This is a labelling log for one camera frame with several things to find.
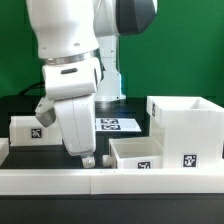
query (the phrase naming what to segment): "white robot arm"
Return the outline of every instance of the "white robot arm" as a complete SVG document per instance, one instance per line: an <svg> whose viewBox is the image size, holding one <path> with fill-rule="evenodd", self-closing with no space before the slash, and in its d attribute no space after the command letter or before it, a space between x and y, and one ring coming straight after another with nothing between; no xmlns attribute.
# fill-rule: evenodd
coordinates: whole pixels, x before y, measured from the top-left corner
<svg viewBox="0 0 224 224"><path fill-rule="evenodd" d="M47 99L54 102L68 152L95 166L94 93L102 75L96 37L143 32L157 0L26 0Z"/></svg>

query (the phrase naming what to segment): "printed tag on paper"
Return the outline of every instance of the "printed tag on paper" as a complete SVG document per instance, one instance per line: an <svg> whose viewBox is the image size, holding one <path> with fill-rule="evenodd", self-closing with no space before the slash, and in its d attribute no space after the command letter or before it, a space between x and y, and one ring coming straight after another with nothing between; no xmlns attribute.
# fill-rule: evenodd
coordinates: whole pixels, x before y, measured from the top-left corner
<svg viewBox="0 0 224 224"><path fill-rule="evenodd" d="M141 132L135 119L96 118L96 131Z"/></svg>
<svg viewBox="0 0 224 224"><path fill-rule="evenodd" d="M42 138L42 130L40 128L31 129L32 138Z"/></svg>
<svg viewBox="0 0 224 224"><path fill-rule="evenodd" d="M197 168L198 155L197 154L184 154L183 155L183 167L184 168Z"/></svg>
<svg viewBox="0 0 224 224"><path fill-rule="evenodd" d="M151 169L151 162L138 163L138 169Z"/></svg>

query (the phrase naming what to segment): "white box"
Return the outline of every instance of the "white box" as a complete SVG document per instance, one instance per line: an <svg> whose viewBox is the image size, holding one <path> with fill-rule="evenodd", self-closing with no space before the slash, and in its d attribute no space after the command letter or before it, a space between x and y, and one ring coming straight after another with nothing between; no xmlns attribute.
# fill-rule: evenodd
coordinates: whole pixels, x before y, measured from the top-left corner
<svg viewBox="0 0 224 224"><path fill-rule="evenodd" d="M9 139L0 138L0 166L9 154Z"/></svg>
<svg viewBox="0 0 224 224"><path fill-rule="evenodd" d="M162 147L154 138L110 139L109 142L112 168L162 168Z"/></svg>
<svg viewBox="0 0 224 224"><path fill-rule="evenodd" d="M62 144L62 135L57 121L45 128L35 116L12 116L9 130L11 146Z"/></svg>
<svg viewBox="0 0 224 224"><path fill-rule="evenodd" d="M222 160L222 107L201 97L148 97L147 102L150 136L163 146L163 168L205 168Z"/></svg>

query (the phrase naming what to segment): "green background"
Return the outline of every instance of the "green background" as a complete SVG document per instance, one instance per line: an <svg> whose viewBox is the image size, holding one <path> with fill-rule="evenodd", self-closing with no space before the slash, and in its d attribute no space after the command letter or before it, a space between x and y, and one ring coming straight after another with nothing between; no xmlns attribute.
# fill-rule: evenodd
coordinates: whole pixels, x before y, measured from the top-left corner
<svg viewBox="0 0 224 224"><path fill-rule="evenodd" d="M42 80L41 66L25 0L0 1L0 96ZM203 96L224 106L224 0L159 0L144 34L120 38L120 68L129 97Z"/></svg>

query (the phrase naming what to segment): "white paper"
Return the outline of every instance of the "white paper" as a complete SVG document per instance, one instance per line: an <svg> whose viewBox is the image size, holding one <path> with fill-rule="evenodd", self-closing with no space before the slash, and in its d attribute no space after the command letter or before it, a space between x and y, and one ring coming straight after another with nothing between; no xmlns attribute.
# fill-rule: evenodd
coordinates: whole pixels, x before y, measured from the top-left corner
<svg viewBox="0 0 224 224"><path fill-rule="evenodd" d="M135 119L96 118L96 131L141 132Z"/></svg>

